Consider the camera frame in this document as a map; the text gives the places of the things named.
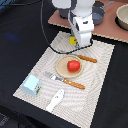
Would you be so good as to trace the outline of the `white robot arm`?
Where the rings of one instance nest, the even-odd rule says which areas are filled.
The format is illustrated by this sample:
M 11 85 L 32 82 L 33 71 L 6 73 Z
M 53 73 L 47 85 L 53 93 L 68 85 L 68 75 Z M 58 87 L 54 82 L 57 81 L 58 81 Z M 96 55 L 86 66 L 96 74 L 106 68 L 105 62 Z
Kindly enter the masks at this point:
M 88 46 L 94 30 L 92 7 L 95 0 L 51 0 L 57 9 L 68 9 L 68 21 L 80 46 Z

